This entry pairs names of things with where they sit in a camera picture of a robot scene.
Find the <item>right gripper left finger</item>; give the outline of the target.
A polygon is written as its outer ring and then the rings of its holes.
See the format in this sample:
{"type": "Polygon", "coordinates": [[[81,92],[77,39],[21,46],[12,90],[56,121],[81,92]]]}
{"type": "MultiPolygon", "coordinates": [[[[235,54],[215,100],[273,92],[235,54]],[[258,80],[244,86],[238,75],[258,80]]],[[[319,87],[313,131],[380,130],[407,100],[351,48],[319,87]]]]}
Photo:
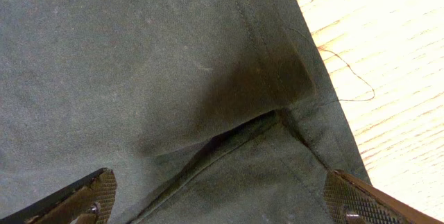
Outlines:
{"type": "Polygon", "coordinates": [[[112,169],[101,168],[57,192],[1,219],[5,224],[107,223],[117,181],[112,169]]]}

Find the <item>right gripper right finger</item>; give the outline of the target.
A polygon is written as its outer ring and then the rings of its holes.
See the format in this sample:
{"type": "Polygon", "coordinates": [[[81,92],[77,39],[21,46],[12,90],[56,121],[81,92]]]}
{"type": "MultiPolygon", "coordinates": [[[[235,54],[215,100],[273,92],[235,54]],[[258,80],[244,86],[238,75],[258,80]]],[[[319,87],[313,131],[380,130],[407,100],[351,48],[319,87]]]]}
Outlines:
{"type": "Polygon", "coordinates": [[[335,223],[442,223],[341,170],[327,173],[323,199],[335,223]]]}

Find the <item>black t-shirt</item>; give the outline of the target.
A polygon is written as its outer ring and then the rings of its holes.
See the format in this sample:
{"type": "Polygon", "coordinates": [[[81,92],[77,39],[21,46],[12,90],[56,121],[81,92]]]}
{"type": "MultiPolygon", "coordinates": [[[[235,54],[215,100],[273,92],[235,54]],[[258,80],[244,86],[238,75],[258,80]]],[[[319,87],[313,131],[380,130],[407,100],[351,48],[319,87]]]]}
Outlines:
{"type": "Polygon", "coordinates": [[[329,223],[369,179],[296,0],[1,0],[1,222],[101,168],[111,223],[329,223]]]}

